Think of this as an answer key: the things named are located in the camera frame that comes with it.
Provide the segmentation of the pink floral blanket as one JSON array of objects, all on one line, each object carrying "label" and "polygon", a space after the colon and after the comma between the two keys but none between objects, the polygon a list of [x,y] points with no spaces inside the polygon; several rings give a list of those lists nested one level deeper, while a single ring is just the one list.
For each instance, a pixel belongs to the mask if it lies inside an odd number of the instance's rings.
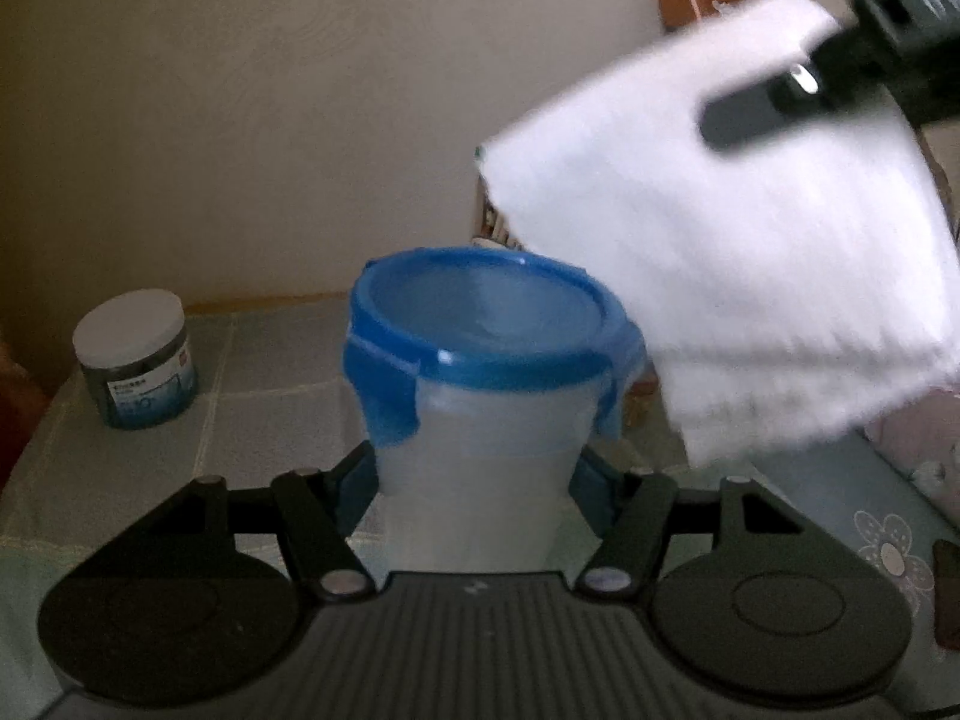
[{"label": "pink floral blanket", "polygon": [[958,385],[934,388],[919,400],[864,427],[869,444],[946,518],[958,525]]}]

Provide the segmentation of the white fluffy cloth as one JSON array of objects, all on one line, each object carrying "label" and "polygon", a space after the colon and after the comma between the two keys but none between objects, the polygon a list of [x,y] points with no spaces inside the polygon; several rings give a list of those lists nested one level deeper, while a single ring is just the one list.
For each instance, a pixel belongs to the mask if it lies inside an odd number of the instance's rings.
[{"label": "white fluffy cloth", "polygon": [[846,433],[958,376],[958,257],[885,93],[719,153],[706,99],[835,31],[814,0],[745,0],[551,99],[478,153],[534,254],[640,327],[695,465]]}]

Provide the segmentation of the blue lidded clear plastic container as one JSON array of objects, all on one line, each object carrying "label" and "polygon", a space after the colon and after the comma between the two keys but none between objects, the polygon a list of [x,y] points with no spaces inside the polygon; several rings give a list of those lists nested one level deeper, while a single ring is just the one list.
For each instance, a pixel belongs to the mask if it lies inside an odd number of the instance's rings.
[{"label": "blue lidded clear plastic container", "polygon": [[374,447],[387,566],[540,571],[590,439],[617,434],[640,329],[581,268],[413,249],[353,284],[343,372]]}]

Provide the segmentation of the dark jar with white lid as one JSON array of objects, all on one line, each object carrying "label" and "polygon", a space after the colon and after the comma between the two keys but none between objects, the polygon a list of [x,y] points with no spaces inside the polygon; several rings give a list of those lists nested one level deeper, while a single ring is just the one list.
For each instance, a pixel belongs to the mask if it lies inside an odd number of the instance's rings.
[{"label": "dark jar with white lid", "polygon": [[172,291],[135,289],[96,305],[71,343],[99,416],[114,429],[161,424],[197,395],[184,306]]}]

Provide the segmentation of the grey green checked tablecloth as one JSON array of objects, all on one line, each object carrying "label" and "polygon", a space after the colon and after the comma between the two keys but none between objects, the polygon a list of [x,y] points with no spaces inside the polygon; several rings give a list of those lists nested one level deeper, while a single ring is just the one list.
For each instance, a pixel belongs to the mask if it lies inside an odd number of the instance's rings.
[{"label": "grey green checked tablecloth", "polygon": [[[117,431],[99,418],[82,376],[68,379],[16,463],[2,496],[2,712],[31,718],[59,695],[37,642],[47,590],[101,544],[199,475],[260,488],[293,466],[331,468],[364,436],[340,374],[347,304],[194,317],[194,403],[172,421]],[[796,455],[695,470],[661,413],[601,456],[620,470],[661,470],[685,488],[754,478],[884,569],[907,597],[914,637],[892,694],[908,710],[958,700],[958,658],[932,637],[932,546],[947,520],[864,437]]]}]

